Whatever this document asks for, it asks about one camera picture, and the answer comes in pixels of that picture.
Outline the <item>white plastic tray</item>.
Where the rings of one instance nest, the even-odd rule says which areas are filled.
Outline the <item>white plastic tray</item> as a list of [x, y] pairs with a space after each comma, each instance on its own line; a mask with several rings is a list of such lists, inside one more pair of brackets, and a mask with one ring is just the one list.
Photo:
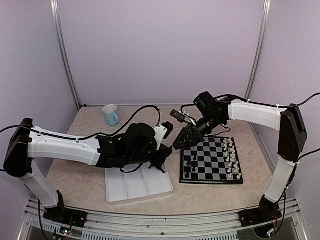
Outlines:
[[145, 163], [127, 165], [124, 173], [118, 168], [105, 169], [106, 201], [110, 205], [134, 203], [171, 195], [174, 191], [172, 181], [165, 165], [162, 170]]

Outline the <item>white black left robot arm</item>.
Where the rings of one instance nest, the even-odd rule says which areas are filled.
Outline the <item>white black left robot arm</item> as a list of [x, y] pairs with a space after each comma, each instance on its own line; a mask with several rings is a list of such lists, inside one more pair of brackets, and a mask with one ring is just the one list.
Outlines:
[[162, 143], [173, 131], [170, 122], [151, 127], [132, 123], [125, 133], [95, 133], [80, 137], [48, 131], [25, 118], [14, 125], [6, 152], [3, 170], [24, 185], [40, 200], [57, 221], [70, 218], [62, 194], [53, 190], [40, 173], [36, 158], [61, 159], [103, 169], [118, 169], [122, 174], [137, 172], [144, 164], [163, 172], [173, 149]]

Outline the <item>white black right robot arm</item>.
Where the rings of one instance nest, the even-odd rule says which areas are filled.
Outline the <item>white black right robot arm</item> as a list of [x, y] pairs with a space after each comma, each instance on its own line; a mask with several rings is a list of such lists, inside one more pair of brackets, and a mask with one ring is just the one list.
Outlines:
[[202, 143], [204, 137], [213, 129], [219, 125], [226, 125], [230, 120], [265, 126], [279, 133], [278, 162], [262, 197], [265, 203], [255, 212], [260, 222], [268, 221], [276, 212], [274, 205], [279, 202], [291, 184], [299, 161], [319, 152], [316, 149], [302, 154], [308, 134], [300, 105], [258, 103], [232, 94], [213, 97], [207, 91], [199, 94], [192, 105], [200, 111], [202, 118], [193, 120], [181, 130], [173, 142], [175, 150]]

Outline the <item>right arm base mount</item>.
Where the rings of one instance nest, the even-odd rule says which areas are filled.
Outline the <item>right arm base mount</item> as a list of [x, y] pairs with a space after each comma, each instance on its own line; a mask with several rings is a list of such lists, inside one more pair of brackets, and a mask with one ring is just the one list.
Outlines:
[[242, 227], [248, 227], [273, 221], [276, 218], [280, 219], [282, 213], [280, 209], [276, 209], [272, 213], [263, 212], [259, 207], [252, 209], [245, 209], [238, 213], [240, 224]]

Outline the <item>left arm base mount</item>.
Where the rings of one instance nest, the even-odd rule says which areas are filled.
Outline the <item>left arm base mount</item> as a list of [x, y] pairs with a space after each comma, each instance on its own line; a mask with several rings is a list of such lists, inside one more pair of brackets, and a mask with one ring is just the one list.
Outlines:
[[46, 210], [43, 217], [56, 223], [68, 225], [70, 227], [84, 228], [88, 213], [85, 211], [66, 208], [62, 212]]

